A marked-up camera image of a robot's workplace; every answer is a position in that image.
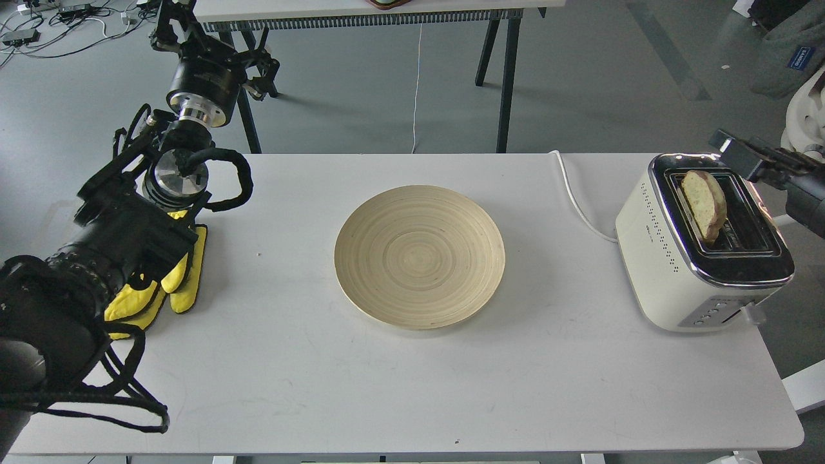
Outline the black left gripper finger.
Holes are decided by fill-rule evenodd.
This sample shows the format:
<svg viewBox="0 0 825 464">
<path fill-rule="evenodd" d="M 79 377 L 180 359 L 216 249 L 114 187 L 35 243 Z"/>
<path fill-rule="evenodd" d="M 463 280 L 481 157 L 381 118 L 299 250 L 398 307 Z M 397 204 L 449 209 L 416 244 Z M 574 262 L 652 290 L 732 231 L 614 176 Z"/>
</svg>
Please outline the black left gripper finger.
<svg viewBox="0 0 825 464">
<path fill-rule="evenodd" d="M 259 41 L 251 30 L 244 30 L 242 38 L 247 45 L 247 50 L 251 52 L 251 64 L 258 71 L 258 76 L 247 80 L 244 87 L 255 100 L 263 100 L 265 96 L 277 98 L 280 96 L 275 79 L 277 71 L 280 69 L 280 62 L 277 61 L 266 48 L 266 41 L 270 30 L 265 28 L 260 33 Z"/>
<path fill-rule="evenodd" d="M 194 14 L 197 1 L 160 1 L 157 22 L 150 33 L 156 51 L 206 51 L 206 33 Z"/>
</svg>

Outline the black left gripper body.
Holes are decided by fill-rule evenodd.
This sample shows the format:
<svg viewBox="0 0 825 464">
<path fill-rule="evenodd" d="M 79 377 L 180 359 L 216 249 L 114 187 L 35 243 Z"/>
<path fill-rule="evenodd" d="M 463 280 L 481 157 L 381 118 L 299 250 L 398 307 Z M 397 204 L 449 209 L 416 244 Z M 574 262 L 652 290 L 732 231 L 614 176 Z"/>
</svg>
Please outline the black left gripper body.
<svg viewBox="0 0 825 464">
<path fill-rule="evenodd" d="M 183 52 L 167 94 L 169 108 L 178 121 L 204 128 L 227 126 L 245 83 L 258 71 L 251 52 L 238 52 L 225 43 L 206 51 Z"/>
</svg>

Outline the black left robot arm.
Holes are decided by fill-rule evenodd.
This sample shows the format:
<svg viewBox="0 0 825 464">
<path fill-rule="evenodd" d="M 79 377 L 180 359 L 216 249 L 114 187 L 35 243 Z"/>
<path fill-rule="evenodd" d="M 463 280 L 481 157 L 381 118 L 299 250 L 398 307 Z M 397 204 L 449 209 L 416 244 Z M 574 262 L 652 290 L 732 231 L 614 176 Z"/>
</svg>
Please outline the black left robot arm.
<svg viewBox="0 0 825 464">
<path fill-rule="evenodd" d="M 2 455 L 33 414 L 106 421 L 145 434 L 169 427 L 167 406 L 135 373 L 146 335 L 136 324 L 105 320 L 124 289 L 159 285 L 198 249 L 197 215 L 227 211 L 253 194 L 247 159 L 215 146 L 212 128 L 230 123 L 240 106 L 248 143 L 260 143 L 246 97 L 278 95 L 279 62 L 260 39 L 242 30 L 211 36 L 194 1 L 162 1 L 150 36 L 154 50 L 175 53 L 178 65 L 168 110 L 142 106 L 113 140 L 112 160 L 79 189 L 79 234 L 49 258 L 12 256 L 2 264 Z M 106 415 L 59 409 L 89 403 L 144 409 L 158 425 L 134 425 Z"/>
</svg>

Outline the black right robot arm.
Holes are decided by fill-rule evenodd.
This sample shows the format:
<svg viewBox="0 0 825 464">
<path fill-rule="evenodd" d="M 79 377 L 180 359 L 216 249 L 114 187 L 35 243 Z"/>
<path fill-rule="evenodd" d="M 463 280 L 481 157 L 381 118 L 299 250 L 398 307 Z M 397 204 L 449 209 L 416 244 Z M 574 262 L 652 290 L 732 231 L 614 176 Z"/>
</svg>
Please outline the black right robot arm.
<svg viewBox="0 0 825 464">
<path fill-rule="evenodd" d="M 709 145 L 719 152 L 720 162 L 744 180 L 786 191 L 790 218 L 824 238 L 823 162 L 726 130 L 716 130 Z"/>
</svg>

